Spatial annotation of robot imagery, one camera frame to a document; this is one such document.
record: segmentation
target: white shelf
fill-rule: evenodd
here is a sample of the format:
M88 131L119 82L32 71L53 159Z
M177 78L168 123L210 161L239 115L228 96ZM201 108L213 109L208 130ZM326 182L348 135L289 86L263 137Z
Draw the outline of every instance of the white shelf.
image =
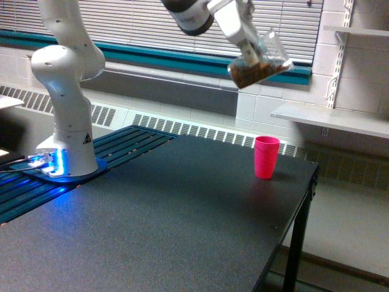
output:
M389 37L387 30L360 29L356 27L324 26L324 30L333 30L340 33L352 33L353 35L370 35L376 37Z
M0 95L0 110L22 105L23 103L24 102L22 102L20 99L14 99L13 97Z
M389 139L389 118L305 103L287 103L272 117Z

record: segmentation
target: warning label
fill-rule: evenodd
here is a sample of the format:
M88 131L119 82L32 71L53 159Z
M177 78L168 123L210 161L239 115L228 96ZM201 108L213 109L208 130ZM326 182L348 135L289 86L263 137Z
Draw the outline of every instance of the warning label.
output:
M92 142L92 139L91 139L89 133L86 133L86 137L84 139L84 143L83 144L88 144L90 142Z

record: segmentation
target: plastic bag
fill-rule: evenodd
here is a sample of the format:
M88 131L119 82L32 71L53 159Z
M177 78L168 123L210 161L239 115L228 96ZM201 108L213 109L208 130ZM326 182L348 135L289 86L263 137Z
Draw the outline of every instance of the plastic bag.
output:
M292 60L273 30L260 37L254 51L258 58L254 65L249 65L242 56L228 65L228 72L239 88L245 88L294 68Z

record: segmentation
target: table leg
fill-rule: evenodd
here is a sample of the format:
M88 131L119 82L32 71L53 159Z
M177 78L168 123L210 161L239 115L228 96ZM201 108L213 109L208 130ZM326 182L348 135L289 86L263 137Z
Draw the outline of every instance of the table leg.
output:
M306 223L308 221L309 208L312 201L312 191L306 196L304 203L294 220L291 247L287 258L286 273L284 279L283 292L293 292L298 272L298 264L303 250Z

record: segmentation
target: radiator vent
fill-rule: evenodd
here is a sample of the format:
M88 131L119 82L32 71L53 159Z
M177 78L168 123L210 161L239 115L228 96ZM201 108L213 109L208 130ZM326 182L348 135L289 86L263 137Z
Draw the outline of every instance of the radiator vent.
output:
M134 114L133 124L178 135L189 134L244 147L254 147L255 135L227 131L225 128L205 126L184 120L167 119L162 116L151 117L151 115L138 112ZM309 149L286 141L281 141L279 154L318 162L320 176L389 190L389 165L380 161L373 162L362 156L357 158L356 156L331 153L330 150Z
M11 88L8 86L0 86L0 94L22 100L24 104L21 105L21 107L26 110L53 114L53 104L50 96L47 94ZM112 121L114 120L117 111L114 106L110 108L106 105L98 105L92 102L91 110L92 124L111 128Z

